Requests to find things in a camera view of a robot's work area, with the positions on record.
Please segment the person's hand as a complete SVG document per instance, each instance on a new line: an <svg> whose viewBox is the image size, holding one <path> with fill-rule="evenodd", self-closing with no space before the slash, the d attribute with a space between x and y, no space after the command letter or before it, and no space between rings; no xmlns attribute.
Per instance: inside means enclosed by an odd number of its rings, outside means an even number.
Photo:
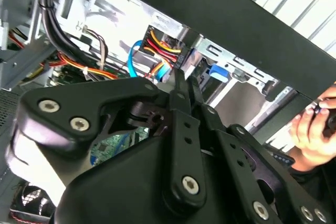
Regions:
<svg viewBox="0 0 336 224"><path fill-rule="evenodd" d="M295 160L292 168L307 172L335 158L335 134L324 136L323 130L331 109L335 109L335 85L319 96L318 113L306 109L291 122L289 130L294 148L290 156Z"/></svg>

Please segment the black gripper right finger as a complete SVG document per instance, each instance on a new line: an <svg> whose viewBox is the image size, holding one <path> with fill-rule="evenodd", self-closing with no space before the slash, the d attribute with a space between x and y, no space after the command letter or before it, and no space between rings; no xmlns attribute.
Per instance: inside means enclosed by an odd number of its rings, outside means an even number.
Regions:
<svg viewBox="0 0 336 224"><path fill-rule="evenodd" d="M216 111L203 102L197 79L189 77L195 106L206 123L206 138L228 165L237 198L248 223L333 223L333 159L301 172L283 168L240 125L224 127Z"/></svg>

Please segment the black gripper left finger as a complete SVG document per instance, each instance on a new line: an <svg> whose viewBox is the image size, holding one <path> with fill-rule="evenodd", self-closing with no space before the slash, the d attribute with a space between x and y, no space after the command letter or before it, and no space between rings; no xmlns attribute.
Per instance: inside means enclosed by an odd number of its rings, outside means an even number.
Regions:
<svg viewBox="0 0 336 224"><path fill-rule="evenodd" d="M192 86L178 69L172 79L160 86L126 78L26 92L6 151L11 171L45 190L58 206L68 185L94 168L89 156L95 143L148 127L147 140L167 142L164 202L172 209L202 208L206 187Z"/></svg>

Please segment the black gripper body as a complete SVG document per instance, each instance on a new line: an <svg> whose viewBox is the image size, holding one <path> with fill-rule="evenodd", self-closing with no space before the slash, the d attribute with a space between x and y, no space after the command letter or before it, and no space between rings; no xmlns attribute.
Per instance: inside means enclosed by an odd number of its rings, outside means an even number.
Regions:
<svg viewBox="0 0 336 224"><path fill-rule="evenodd" d="M155 137L74 179L54 214L55 223L248 223L221 158L201 153L207 200L179 215L163 199L166 141Z"/></svg>

